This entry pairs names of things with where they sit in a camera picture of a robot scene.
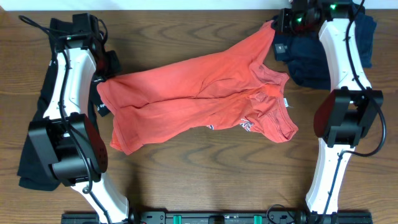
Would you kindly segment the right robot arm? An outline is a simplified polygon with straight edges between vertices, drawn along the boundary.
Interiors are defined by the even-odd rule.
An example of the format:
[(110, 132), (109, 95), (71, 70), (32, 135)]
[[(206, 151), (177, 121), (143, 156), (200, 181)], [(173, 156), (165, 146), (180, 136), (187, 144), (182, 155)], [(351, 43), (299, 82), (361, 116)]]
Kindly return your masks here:
[(383, 94), (372, 88), (358, 53), (352, 1), (292, 1), (273, 28), (280, 34), (318, 29), (330, 72), (331, 92), (317, 109), (313, 128), (319, 153), (296, 223), (338, 223), (338, 195), (351, 156), (371, 157), (386, 140)]

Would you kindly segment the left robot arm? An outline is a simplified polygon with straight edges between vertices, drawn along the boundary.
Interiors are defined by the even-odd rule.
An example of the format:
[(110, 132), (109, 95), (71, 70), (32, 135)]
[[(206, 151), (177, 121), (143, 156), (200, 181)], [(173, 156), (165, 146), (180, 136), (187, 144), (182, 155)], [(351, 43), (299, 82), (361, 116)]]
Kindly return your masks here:
[(62, 223), (133, 223), (129, 200), (106, 173), (108, 154), (89, 120), (91, 84), (121, 71), (115, 51), (106, 51), (108, 30), (89, 13), (75, 14), (67, 30), (46, 29), (54, 42), (57, 75), (49, 107), (29, 124), (28, 136), (48, 177), (80, 193), (89, 213), (64, 213)]

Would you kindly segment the red soccer t-shirt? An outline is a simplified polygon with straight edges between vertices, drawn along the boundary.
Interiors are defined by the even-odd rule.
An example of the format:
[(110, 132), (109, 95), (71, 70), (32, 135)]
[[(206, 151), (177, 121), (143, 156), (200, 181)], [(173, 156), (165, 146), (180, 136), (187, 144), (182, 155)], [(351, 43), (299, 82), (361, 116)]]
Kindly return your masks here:
[(131, 154), (201, 126), (240, 126), (276, 143), (291, 140), (298, 128), (284, 101), (289, 77), (264, 65), (274, 35), (266, 22), (223, 52), (100, 83), (114, 116), (111, 146)]

